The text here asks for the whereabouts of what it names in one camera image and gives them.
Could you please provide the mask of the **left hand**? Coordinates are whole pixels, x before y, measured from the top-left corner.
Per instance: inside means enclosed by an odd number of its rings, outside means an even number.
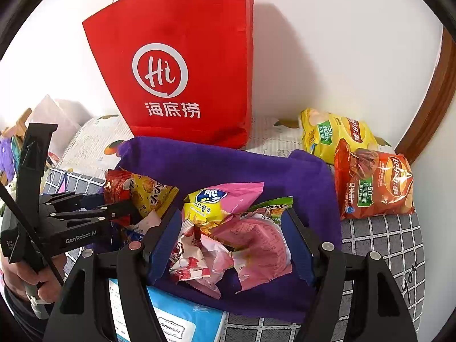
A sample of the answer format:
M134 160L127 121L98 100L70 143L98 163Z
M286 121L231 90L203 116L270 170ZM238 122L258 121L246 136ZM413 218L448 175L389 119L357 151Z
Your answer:
M42 284L38 289L38 297L41 300L48 304L58 300L61 285L53 275L50 267L46 267L36 273L27 263L9 263L9 259L1 254L1 269L6 287L25 302L29 302L25 292L25 285L35 286L38 283Z

